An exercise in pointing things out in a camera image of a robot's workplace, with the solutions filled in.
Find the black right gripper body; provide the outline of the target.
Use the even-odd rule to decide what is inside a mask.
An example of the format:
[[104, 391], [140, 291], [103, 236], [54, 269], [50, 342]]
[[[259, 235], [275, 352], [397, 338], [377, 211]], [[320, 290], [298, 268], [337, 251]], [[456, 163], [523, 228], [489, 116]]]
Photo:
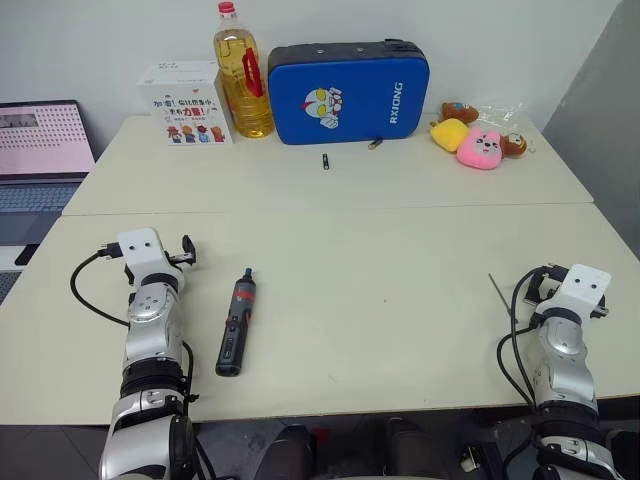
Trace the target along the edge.
[[560, 283], [561, 279], [558, 276], [533, 275], [529, 279], [525, 301], [527, 303], [541, 303], [551, 298]]

